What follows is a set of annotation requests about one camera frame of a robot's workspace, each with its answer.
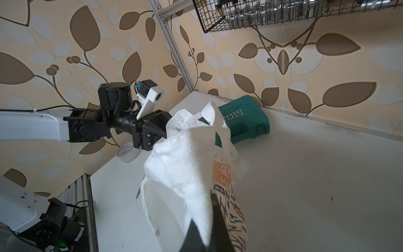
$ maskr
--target brown leaf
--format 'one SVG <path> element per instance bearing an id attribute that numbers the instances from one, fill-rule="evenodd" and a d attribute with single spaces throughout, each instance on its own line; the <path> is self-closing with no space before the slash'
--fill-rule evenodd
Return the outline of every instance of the brown leaf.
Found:
<path id="1" fill-rule="evenodd" d="M 254 43 L 249 43 L 241 49 L 238 55 L 242 58 L 254 58 L 257 54 L 258 47 Z"/>
<path id="2" fill-rule="evenodd" d="M 84 148 L 79 152 L 79 154 L 83 154 L 83 155 L 93 154 L 93 153 L 99 151 L 100 149 L 102 149 L 102 147 L 104 147 L 105 144 L 106 144 L 105 139 L 100 138 L 100 139 L 98 139 L 94 142 L 90 142 L 89 144 L 84 146 Z"/>
<path id="3" fill-rule="evenodd" d="M 27 185 L 27 178 L 19 170 L 10 169 L 6 171 L 3 176 L 16 183 L 17 185 L 20 185 L 21 187 L 25 187 Z"/>
<path id="4" fill-rule="evenodd" d="M 43 197 L 49 197 L 51 193 L 49 192 L 34 192 L 35 194 Z"/>
<path id="5" fill-rule="evenodd" d="M 237 85 L 245 92 L 253 94 L 255 92 L 255 86 L 252 81 L 247 77 L 234 73 L 234 79 Z"/>
<path id="6" fill-rule="evenodd" d="M 164 72 L 171 78 L 178 76 L 178 69 L 175 65 L 166 65 L 163 67 Z"/>
<path id="7" fill-rule="evenodd" d="M 189 37 L 187 36 L 185 29 L 181 25 L 179 26 L 179 29 L 181 30 L 183 39 L 189 44 Z"/>
<path id="8" fill-rule="evenodd" d="M 203 63 L 204 61 L 204 52 L 199 52 L 196 56 L 196 60 L 198 63 Z"/>
<path id="9" fill-rule="evenodd" d="M 122 75 L 127 83 L 137 80 L 141 73 L 141 59 L 138 52 L 133 53 L 123 65 Z"/>
<path id="10" fill-rule="evenodd" d="M 101 106 L 100 105 L 95 105 L 95 104 L 92 104 L 92 103 L 88 103 L 88 105 L 87 105 L 87 108 L 90 108 L 90 109 L 100 109 L 101 108 Z"/>
<path id="11" fill-rule="evenodd" d="M 33 77 L 33 72 L 24 63 L 11 55 L 0 52 L 0 83 L 21 84 Z"/>
<path id="12" fill-rule="evenodd" d="M 280 54 L 278 55 L 277 65 L 280 73 L 284 75 L 288 70 L 288 66 L 290 65 L 290 58 L 284 49 L 281 50 Z"/>
<path id="13" fill-rule="evenodd" d="M 327 56 L 348 54 L 360 48 L 351 39 L 337 33 L 327 33 L 316 42 L 318 52 Z"/>
<path id="14" fill-rule="evenodd" d="M 293 108 L 301 114 L 308 113 L 312 106 L 311 99 L 305 93 L 291 88 L 288 89 L 288 100 Z"/>
<path id="15" fill-rule="evenodd" d="M 278 87 L 268 87 L 262 92 L 262 101 L 264 105 L 272 106 L 276 103 L 278 96 L 280 95 L 280 90 Z"/>
<path id="16" fill-rule="evenodd" d="M 81 7 L 71 17 L 70 31 L 77 44 L 86 52 L 95 49 L 100 43 L 100 31 L 88 6 Z"/>
<path id="17" fill-rule="evenodd" d="M 126 12 L 120 19 L 119 28 L 121 30 L 128 30 L 135 26 L 140 18 L 137 12 Z"/>
<path id="18" fill-rule="evenodd" d="M 151 17 L 145 21 L 145 32 L 147 33 L 148 40 L 152 41 L 155 36 L 155 21 Z"/>
<path id="19" fill-rule="evenodd" d="M 200 73 L 200 78 L 204 81 L 209 81 L 211 80 L 213 76 L 211 74 L 205 73 L 205 72 L 201 72 Z"/>
<path id="20" fill-rule="evenodd" d="M 356 105 L 368 99 L 376 88 L 376 82 L 349 82 L 329 88 L 323 95 L 323 103 L 342 108 Z"/>
<path id="21" fill-rule="evenodd" d="M 179 17 L 180 15 L 182 15 L 182 13 L 183 13 L 183 10 L 180 10 L 180 11 L 176 12 L 175 15 L 177 15 Z"/>
<path id="22" fill-rule="evenodd" d="M 183 78 L 181 77 L 178 80 L 178 92 L 182 91 L 182 89 L 185 88 L 185 81 L 183 80 Z"/>
<path id="23" fill-rule="evenodd" d="M 216 88 L 212 88 L 208 91 L 208 94 L 212 94 L 214 96 L 218 96 L 218 90 Z"/>

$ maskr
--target cloth bag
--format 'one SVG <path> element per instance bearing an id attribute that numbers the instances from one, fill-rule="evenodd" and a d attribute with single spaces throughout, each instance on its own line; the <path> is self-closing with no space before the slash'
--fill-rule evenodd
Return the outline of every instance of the cloth bag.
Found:
<path id="1" fill-rule="evenodd" d="M 204 118 L 208 124 L 199 121 Z M 247 229 L 231 180 L 242 178 L 238 152 L 218 107 L 209 102 L 193 115 L 178 111 L 166 125 L 167 139 L 153 146 L 141 183 L 144 213 L 163 252 L 178 252 L 193 219 L 208 247 L 211 193 L 217 195 L 235 251 L 246 251 Z M 215 145 L 216 133 L 222 148 Z"/>

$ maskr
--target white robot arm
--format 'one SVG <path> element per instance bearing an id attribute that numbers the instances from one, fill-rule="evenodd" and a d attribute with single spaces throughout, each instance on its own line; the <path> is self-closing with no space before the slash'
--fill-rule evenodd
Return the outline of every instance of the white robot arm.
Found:
<path id="1" fill-rule="evenodd" d="M 111 137 L 110 129 L 133 136 L 135 148 L 151 150 L 161 137 L 166 138 L 165 125 L 169 113 L 154 111 L 164 91 L 153 81 L 135 84 L 138 101 L 131 98 L 127 83 L 100 85 L 100 109 L 11 110 L 0 109 L 0 140 L 55 140 L 91 142 Z M 139 109 L 133 110 L 135 104 Z M 72 244 L 79 239 L 82 226 L 64 214 L 66 204 L 33 194 L 0 177 L 0 222 L 20 236 L 35 241 L 44 249 L 57 246 L 57 241 Z"/>

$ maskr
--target roll of tape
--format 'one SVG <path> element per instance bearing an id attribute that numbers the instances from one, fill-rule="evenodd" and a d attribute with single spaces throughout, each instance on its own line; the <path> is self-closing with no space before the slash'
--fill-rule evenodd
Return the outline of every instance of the roll of tape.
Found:
<path id="1" fill-rule="evenodd" d="M 124 163 L 129 163 L 140 154 L 140 150 L 133 147 L 133 142 L 127 142 L 119 148 L 116 156 Z"/>

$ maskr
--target wall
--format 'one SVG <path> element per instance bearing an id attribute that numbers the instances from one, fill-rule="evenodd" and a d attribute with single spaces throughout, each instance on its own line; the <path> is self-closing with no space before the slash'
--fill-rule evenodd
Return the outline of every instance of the wall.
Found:
<path id="1" fill-rule="evenodd" d="M 204 34 L 189 8 L 169 24 L 199 91 L 403 136 L 401 12 Z"/>
<path id="2" fill-rule="evenodd" d="M 166 111 L 189 93 L 163 72 L 173 61 L 147 0 L 1 1 L 0 18 L 0 107 L 93 108 L 106 81 L 152 79 L 167 93 L 156 106 Z M 1 141 L 0 173 L 56 196 L 131 138 L 112 134 L 90 144 Z"/>

